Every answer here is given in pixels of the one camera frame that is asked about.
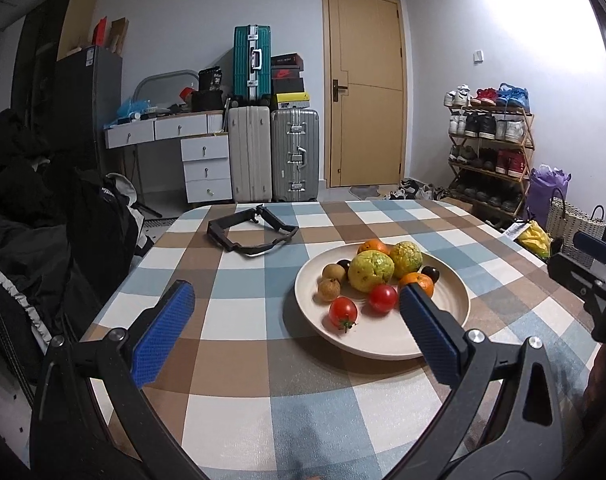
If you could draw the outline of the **person's right hand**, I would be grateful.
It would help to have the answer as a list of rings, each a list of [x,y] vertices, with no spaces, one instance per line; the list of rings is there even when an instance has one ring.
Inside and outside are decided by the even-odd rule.
[[[606,398],[606,344],[598,350],[594,365],[588,378],[587,388],[584,393],[585,408]]]

